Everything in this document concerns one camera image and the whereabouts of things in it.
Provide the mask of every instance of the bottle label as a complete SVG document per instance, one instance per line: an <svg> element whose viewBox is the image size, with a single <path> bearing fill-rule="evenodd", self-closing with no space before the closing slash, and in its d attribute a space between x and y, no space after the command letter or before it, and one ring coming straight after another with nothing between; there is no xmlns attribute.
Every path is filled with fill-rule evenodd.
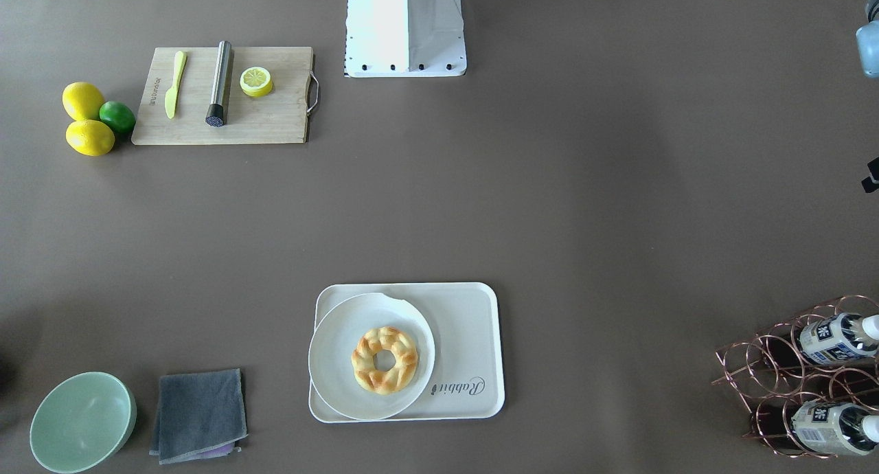
<svg viewBox="0 0 879 474"><path fill-rule="evenodd" d="M867 455L869 452L854 448L839 427L839 416L849 407L857 405L806 402L791 420L794 434L803 446L817 453Z"/></svg>
<svg viewBox="0 0 879 474"><path fill-rule="evenodd" d="M847 313L839 313L827 319L807 325L800 332L799 342L803 354L820 365L837 362L857 361L876 355L854 348L842 334L842 318Z"/></svg>

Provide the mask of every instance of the gray towel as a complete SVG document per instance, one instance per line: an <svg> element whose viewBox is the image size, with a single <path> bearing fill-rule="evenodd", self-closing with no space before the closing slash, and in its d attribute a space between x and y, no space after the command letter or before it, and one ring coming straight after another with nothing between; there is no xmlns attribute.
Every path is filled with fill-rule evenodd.
<svg viewBox="0 0 879 474"><path fill-rule="evenodd" d="M159 379L150 455L160 464L228 455L247 436L241 370Z"/></svg>

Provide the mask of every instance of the stainless steel muddler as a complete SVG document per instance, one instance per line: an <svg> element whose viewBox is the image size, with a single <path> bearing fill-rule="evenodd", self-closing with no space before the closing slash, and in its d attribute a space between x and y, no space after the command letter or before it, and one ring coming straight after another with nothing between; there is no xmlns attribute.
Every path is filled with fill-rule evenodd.
<svg viewBox="0 0 879 474"><path fill-rule="evenodd" d="M214 70L214 89L211 90L211 104L207 107L205 122L208 126L222 127L226 123L222 102L226 99L226 79L229 77L229 60L232 44L221 41L217 49L217 67Z"/></svg>

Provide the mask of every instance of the bottle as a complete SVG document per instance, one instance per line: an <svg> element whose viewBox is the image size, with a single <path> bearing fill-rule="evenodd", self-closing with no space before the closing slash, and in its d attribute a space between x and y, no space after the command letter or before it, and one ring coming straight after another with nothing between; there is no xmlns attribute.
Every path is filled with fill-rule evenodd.
<svg viewBox="0 0 879 474"><path fill-rule="evenodd" d="M790 429L807 449L820 454L867 455L879 443L879 416L860 405L806 402Z"/></svg>
<svg viewBox="0 0 879 474"><path fill-rule="evenodd" d="M879 315L839 313L806 325L795 343L803 357L817 365L873 357L879 349Z"/></svg>

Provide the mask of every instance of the bottle cap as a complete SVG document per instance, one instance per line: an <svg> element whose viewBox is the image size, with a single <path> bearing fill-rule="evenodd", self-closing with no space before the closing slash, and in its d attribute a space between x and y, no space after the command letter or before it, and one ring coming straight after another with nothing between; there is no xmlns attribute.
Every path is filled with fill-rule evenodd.
<svg viewBox="0 0 879 474"><path fill-rule="evenodd" d="M864 436L867 436L873 442L879 443L879 416L866 416L860 422L860 429L863 430Z"/></svg>
<svg viewBox="0 0 879 474"><path fill-rule="evenodd" d="M879 340L879 315L870 315L860 321L860 327L864 333L873 340Z"/></svg>

